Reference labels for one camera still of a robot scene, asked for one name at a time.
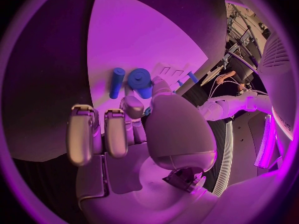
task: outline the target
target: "person's arm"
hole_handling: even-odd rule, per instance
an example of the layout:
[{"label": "person's arm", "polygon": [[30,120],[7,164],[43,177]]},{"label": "person's arm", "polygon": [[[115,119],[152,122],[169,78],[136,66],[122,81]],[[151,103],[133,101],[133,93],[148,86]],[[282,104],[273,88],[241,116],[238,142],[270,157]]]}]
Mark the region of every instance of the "person's arm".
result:
[{"label": "person's arm", "polygon": [[232,77],[232,76],[234,76],[235,74],[236,74],[235,71],[230,71],[230,72],[224,74],[223,76],[218,76],[217,79],[216,79],[216,82],[217,82],[217,84],[221,84],[221,83],[224,82],[224,80],[225,80],[226,78]]}]

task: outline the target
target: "robotic arm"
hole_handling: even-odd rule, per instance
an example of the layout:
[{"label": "robotic arm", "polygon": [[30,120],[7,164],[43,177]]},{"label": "robotic arm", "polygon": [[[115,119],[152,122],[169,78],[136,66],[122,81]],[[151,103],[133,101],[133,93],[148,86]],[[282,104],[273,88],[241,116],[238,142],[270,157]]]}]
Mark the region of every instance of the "robotic arm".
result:
[{"label": "robotic arm", "polygon": [[269,96],[258,95],[254,91],[244,92],[240,96],[220,96],[208,99],[197,109],[206,120],[216,121],[233,116],[240,110],[272,113]]}]

